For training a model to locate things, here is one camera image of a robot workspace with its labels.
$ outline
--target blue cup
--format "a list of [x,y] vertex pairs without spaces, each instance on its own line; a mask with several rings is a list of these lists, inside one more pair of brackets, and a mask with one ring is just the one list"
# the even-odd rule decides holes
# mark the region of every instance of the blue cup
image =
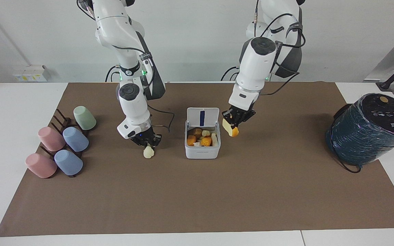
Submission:
[[75,152],[80,152],[85,150],[89,145],[89,140],[86,138],[81,131],[75,129],[74,127],[68,127],[63,131],[63,138],[66,143]]
[[67,150],[57,152],[54,160],[57,166],[68,176],[76,175],[83,168],[83,161]]

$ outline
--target brown paper mat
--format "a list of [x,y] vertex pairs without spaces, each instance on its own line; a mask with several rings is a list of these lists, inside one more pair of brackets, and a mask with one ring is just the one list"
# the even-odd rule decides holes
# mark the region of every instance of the brown paper mat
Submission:
[[[345,104],[333,83],[291,83],[262,96],[238,137],[222,132],[216,160],[186,159],[186,108],[227,110],[232,86],[167,84],[149,104],[176,118],[170,134],[156,129],[163,139],[146,160],[116,131],[116,84],[70,83],[59,109],[71,116],[84,105],[98,122],[83,170],[50,179],[27,170],[0,236],[394,228],[394,186],[380,162],[351,174],[327,150],[325,131]],[[152,113],[154,125],[169,122]]]

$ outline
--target white wall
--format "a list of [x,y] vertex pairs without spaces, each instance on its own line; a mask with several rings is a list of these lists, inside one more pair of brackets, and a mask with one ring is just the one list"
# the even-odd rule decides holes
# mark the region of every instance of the white wall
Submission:
[[[127,12],[144,25],[164,81],[216,81],[238,63],[254,4],[136,0]],[[394,47],[394,1],[306,0],[302,9],[307,44],[298,81],[361,82]],[[54,82],[103,81],[117,63],[75,0],[0,0],[0,26],[0,82],[13,81],[11,66],[25,60],[46,65]]]

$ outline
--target cup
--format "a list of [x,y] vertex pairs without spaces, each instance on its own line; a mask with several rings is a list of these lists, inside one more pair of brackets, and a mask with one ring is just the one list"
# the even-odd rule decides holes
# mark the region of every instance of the cup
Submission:
[[75,152],[80,152],[85,150],[89,145],[89,140],[81,133],[81,131],[75,129],[74,127],[68,127],[63,131],[63,138],[66,143]]
[[37,153],[30,154],[25,160],[25,164],[30,171],[43,179],[49,178],[57,170],[56,162],[47,156]]
[[97,124],[97,120],[85,106],[78,106],[74,109],[74,118],[85,131],[91,130]]
[[61,134],[49,126],[40,129],[38,136],[45,148],[49,151],[59,151],[66,144]]
[[68,176],[76,175],[83,168],[83,161],[67,150],[57,152],[54,160],[57,166]]

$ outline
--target table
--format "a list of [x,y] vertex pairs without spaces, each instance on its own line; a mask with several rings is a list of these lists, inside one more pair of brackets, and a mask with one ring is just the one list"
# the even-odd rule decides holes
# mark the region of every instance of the table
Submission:
[[[6,149],[5,153],[0,153],[0,220],[25,172],[25,156],[35,152],[39,144],[37,129],[48,123],[66,85],[0,84],[0,148]],[[348,103],[355,102],[366,93],[380,92],[375,84],[366,83],[340,83],[338,88]],[[17,164],[8,165],[9,159],[15,159]],[[394,184],[394,150],[380,160]],[[133,245],[389,245],[394,242],[394,229],[38,236],[0,238],[0,244],[34,245],[45,240],[49,244],[72,241],[76,245],[93,245],[98,240]]]

